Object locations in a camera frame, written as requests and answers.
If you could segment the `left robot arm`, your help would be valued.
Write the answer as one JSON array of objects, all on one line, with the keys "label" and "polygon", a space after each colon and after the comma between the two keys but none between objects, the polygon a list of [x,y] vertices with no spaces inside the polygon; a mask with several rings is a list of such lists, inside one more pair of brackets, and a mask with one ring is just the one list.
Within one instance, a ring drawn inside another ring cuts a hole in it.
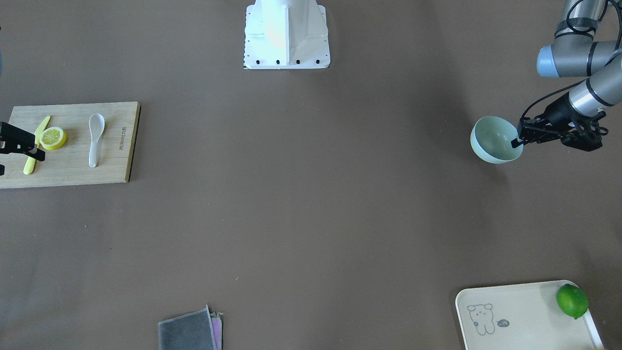
[{"label": "left robot arm", "polygon": [[560,140],[590,152],[602,146],[608,129],[600,126],[605,111],[621,102],[621,38],[594,40],[608,8],[621,15],[619,0],[568,0],[550,46],[536,62],[542,77],[581,77],[558,91],[560,97],[534,118],[520,117],[513,148]]}]

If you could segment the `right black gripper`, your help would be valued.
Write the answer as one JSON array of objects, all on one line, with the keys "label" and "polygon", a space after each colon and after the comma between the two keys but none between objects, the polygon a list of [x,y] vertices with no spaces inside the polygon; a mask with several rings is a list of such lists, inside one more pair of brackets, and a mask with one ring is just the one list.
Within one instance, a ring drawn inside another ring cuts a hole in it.
[{"label": "right black gripper", "polygon": [[45,161],[45,151],[35,145],[35,135],[8,122],[0,123],[0,153],[23,154],[36,161]]}]

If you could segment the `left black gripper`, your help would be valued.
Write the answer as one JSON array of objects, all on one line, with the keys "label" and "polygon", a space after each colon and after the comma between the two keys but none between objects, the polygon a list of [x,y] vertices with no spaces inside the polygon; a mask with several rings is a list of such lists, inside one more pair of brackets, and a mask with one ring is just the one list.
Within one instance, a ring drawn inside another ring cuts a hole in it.
[{"label": "left black gripper", "polygon": [[511,141],[511,147],[560,140],[564,146],[591,152],[602,147],[602,137],[608,134],[608,129],[599,125],[605,116],[604,111],[598,110],[593,117],[579,113],[567,92],[537,117],[522,116],[517,127],[518,137]]}]

